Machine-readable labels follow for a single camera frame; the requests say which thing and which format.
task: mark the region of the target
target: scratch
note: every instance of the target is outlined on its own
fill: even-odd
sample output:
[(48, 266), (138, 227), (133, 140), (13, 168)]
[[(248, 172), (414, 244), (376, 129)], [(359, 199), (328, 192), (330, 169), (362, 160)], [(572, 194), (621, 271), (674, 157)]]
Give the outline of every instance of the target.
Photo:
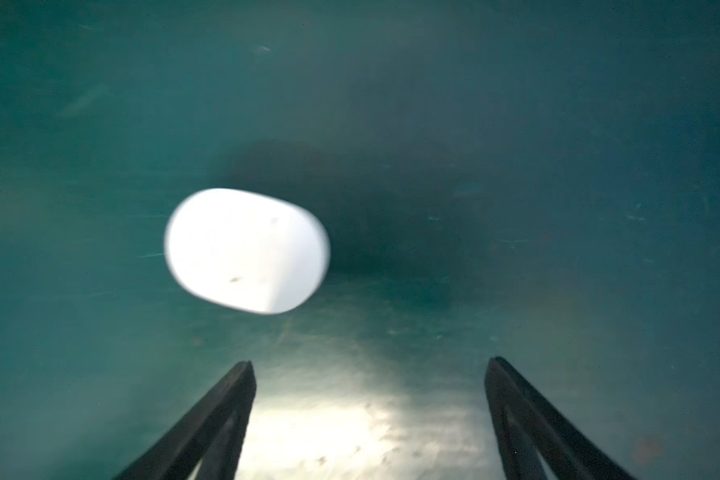
[(277, 340), (275, 340), (275, 345), (280, 345), (290, 336), (291, 328), (293, 328), (293, 320), (287, 318), (285, 325), (282, 326), (282, 332), (280, 332)]
[(60, 295), (12, 295), (9, 293), (0, 293), (0, 300), (85, 300), (95, 298), (97, 296), (112, 295), (115, 293), (116, 292), (114, 290), (95, 293), (69, 293)]
[(196, 178), (207, 175), (204, 171), (194, 170), (122, 170), (115, 172), (117, 177), (133, 178), (133, 177), (148, 177), (148, 178)]
[(109, 91), (110, 88), (105, 84), (98, 84), (95, 87), (89, 88), (81, 96), (77, 97), (74, 101), (68, 103), (66, 107), (62, 108), (57, 116), (61, 118), (76, 117), (81, 111), (85, 110), (93, 102)]
[(525, 244), (525, 243), (527, 243), (529, 240), (528, 240), (527, 238), (520, 238), (520, 239), (517, 239), (517, 240), (510, 240), (510, 239), (505, 239), (505, 238), (499, 238), (498, 241), (499, 241), (500, 244), (507, 244), (507, 245), (509, 245), (509, 248), (514, 249), (516, 245), (518, 245), (518, 244)]

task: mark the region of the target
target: white ball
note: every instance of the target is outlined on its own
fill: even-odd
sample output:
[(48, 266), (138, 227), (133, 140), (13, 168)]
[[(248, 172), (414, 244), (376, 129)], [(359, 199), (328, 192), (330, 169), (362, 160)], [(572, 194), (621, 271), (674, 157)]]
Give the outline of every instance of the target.
[(287, 202), (213, 188), (179, 204), (165, 233), (168, 268), (188, 292), (248, 312), (287, 312), (305, 302), (328, 269), (319, 220)]

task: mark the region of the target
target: white oval object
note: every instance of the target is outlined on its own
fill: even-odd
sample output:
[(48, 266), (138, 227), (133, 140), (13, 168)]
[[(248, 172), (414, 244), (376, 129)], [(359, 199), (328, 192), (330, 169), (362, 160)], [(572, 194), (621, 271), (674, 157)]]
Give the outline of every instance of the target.
[(212, 188), (174, 210), (165, 257), (173, 278), (193, 295), (273, 314), (315, 293), (328, 269), (330, 246), (320, 221), (300, 206)]

